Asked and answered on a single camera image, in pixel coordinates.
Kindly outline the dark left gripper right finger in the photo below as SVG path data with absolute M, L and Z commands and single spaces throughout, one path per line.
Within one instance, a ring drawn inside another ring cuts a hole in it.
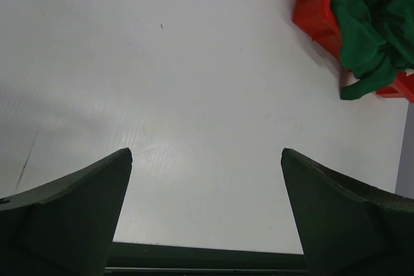
M 412 275 L 413 200 L 284 149 L 281 168 L 310 275 Z

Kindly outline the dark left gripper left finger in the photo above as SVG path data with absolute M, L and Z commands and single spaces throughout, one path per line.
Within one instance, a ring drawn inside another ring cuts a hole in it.
M 2 275 L 103 275 L 133 157 L 128 148 L 1 199 Z

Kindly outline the green t shirt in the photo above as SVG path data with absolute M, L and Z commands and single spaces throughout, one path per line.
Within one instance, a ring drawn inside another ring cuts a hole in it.
M 413 0 L 331 0 L 342 35 L 342 67 L 356 82 L 342 100 L 357 100 L 391 85 L 413 68 Z

